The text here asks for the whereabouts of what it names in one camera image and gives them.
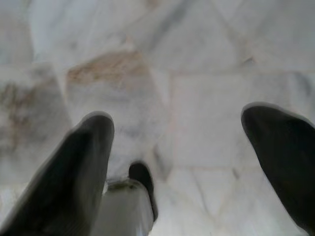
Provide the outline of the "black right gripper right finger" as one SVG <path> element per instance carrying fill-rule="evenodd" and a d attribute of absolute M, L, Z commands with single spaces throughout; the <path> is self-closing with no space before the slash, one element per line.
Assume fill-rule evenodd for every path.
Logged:
<path fill-rule="evenodd" d="M 241 124 L 285 210 L 307 234 L 315 233 L 315 126 L 265 102 L 242 109 Z"/>

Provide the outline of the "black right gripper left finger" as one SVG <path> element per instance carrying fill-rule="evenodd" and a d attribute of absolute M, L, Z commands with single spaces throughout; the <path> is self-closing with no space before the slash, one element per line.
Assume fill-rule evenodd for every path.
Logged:
<path fill-rule="evenodd" d="M 114 123 L 88 114 L 39 169 L 5 219 L 3 236 L 87 236 L 106 181 Z"/>

